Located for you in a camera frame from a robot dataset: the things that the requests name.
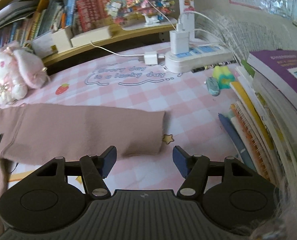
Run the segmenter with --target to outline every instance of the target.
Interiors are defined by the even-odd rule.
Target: white power strip
[[[165,67],[167,70],[181,74],[193,69],[233,60],[231,51],[216,43],[190,47],[190,51],[181,54],[165,54]]]

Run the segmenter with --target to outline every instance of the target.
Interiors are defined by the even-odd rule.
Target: desk
[[[142,54],[168,48],[169,43],[155,44],[124,52]],[[236,152],[218,119],[236,101],[233,90],[222,90],[218,97],[207,92],[204,82],[212,70],[199,73],[164,72],[163,64],[146,66],[136,58],[110,55],[69,68],[51,76],[51,83],[32,90],[21,104],[52,103],[135,108],[145,111],[166,110],[165,142],[157,156],[137,156],[117,161],[105,183],[111,192],[119,189],[174,189],[184,179],[172,161],[172,149],[181,146],[189,154],[203,154],[212,161],[223,161]],[[62,84],[68,89],[57,95]],[[36,169],[20,164],[15,174]],[[82,190],[76,178],[69,182]],[[209,186],[220,182],[209,180]]]

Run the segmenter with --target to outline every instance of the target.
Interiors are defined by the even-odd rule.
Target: stuffed bunny
[[[0,104],[24,98],[28,87],[41,88],[47,78],[42,60],[17,41],[0,48]]]

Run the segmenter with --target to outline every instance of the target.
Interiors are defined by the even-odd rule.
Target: silver screw
[[[96,188],[95,190],[92,191],[92,194],[96,197],[105,196],[107,193],[108,193],[107,190],[104,188]]]
[[[193,196],[195,194],[195,190],[189,187],[182,188],[179,191],[183,196]]]

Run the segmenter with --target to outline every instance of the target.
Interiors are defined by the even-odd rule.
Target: star print
[[[170,144],[171,142],[174,142],[173,135],[164,134],[162,141],[166,144]]]

